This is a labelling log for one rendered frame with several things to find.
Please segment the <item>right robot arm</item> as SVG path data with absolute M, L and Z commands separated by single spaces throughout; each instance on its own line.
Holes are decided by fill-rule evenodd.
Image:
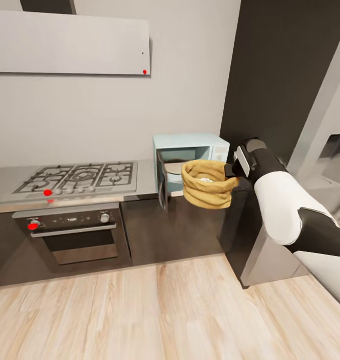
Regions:
M 284 245 L 340 304 L 340 227 L 287 172 L 259 138 L 250 138 L 225 164 L 226 177 L 246 177 L 255 190 L 267 236 Z

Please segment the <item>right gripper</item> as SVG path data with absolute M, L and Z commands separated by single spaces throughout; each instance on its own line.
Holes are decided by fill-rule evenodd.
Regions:
M 246 174 L 244 172 L 244 170 L 239 169 L 239 167 L 236 164 L 236 161 L 234 163 L 230 163 L 230 164 L 225 164 L 224 166 L 224 171 L 225 171 L 225 176 L 226 177 L 246 177 Z

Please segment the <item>popcorn bag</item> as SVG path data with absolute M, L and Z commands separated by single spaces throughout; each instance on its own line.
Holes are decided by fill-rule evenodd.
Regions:
M 224 162 L 217 160 L 196 159 L 186 162 L 181 169 L 185 198 L 205 209 L 230 207 L 230 193 L 238 186 L 239 176 L 226 177 L 224 166 Z

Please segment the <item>microwave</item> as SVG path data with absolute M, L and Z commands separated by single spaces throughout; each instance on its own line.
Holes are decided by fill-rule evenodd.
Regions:
M 230 143 L 211 132 L 153 135 L 153 155 L 163 214 L 168 214 L 167 181 L 182 180 L 182 166 L 204 159 L 227 163 Z

